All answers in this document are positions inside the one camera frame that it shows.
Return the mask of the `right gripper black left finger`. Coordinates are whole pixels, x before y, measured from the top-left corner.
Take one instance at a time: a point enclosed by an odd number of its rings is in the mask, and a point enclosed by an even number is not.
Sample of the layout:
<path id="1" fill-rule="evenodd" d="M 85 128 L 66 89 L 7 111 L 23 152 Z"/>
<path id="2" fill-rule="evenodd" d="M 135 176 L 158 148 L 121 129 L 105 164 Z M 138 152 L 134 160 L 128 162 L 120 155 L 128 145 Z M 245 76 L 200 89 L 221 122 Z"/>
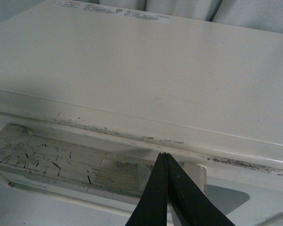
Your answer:
<path id="1" fill-rule="evenodd" d="M 127 226 L 165 226 L 167 218 L 168 174 L 163 154 L 159 154 L 138 205 Z"/>

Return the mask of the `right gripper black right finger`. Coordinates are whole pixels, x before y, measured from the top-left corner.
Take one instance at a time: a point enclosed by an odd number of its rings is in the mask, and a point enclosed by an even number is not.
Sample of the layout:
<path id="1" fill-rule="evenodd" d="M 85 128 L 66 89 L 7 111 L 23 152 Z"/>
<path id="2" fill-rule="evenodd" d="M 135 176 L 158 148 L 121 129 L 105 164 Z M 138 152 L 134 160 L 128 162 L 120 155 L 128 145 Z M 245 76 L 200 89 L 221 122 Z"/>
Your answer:
<path id="1" fill-rule="evenodd" d="M 233 226 L 198 188 L 174 157 L 167 153 L 168 196 L 179 220 L 186 226 Z"/>

